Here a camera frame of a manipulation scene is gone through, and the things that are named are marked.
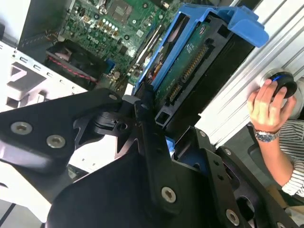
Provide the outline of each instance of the capacitor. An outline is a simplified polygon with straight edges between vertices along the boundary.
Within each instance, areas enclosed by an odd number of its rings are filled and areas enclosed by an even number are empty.
[[[169,9],[170,5],[166,3],[165,1],[162,3],[162,6],[167,10]]]
[[[114,79],[114,80],[117,80],[117,79],[119,79],[119,77],[120,77],[120,72],[119,72],[119,71],[116,71],[116,72],[114,73],[114,75],[113,75],[113,79]]]

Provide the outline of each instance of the circuit chip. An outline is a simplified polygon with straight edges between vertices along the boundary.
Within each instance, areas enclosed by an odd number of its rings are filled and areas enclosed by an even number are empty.
[[[125,53],[127,52],[127,50],[128,50],[128,48],[126,46],[122,46],[122,48],[120,49],[119,53],[124,56]]]
[[[132,12],[132,6],[123,0],[113,0],[108,10],[108,15],[124,24]]]

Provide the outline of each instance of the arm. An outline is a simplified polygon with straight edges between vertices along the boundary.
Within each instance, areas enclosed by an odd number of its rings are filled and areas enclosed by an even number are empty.
[[[264,162],[275,181],[284,186],[291,178],[294,167],[286,154],[281,152],[279,139],[272,142],[258,141]]]
[[[253,92],[248,99],[251,122],[258,131],[276,133],[287,121],[295,106],[296,99],[290,97],[283,108],[283,99],[287,89],[283,87],[272,101],[277,82],[270,79],[259,91]],[[286,185],[293,175],[294,166],[280,149],[279,139],[272,142],[258,140],[264,162],[275,181],[281,186]]]

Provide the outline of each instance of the striped shirt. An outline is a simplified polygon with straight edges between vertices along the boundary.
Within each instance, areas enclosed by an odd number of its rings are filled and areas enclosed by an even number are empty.
[[[288,120],[281,129],[280,148],[294,166],[291,179],[282,187],[289,195],[304,197],[304,121]]]

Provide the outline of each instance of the sleeve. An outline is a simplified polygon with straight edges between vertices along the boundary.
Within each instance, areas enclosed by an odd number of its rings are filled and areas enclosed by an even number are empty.
[[[300,160],[292,160],[291,162],[294,171],[289,182],[282,187],[282,190],[291,196],[298,194],[304,197],[304,162]]]

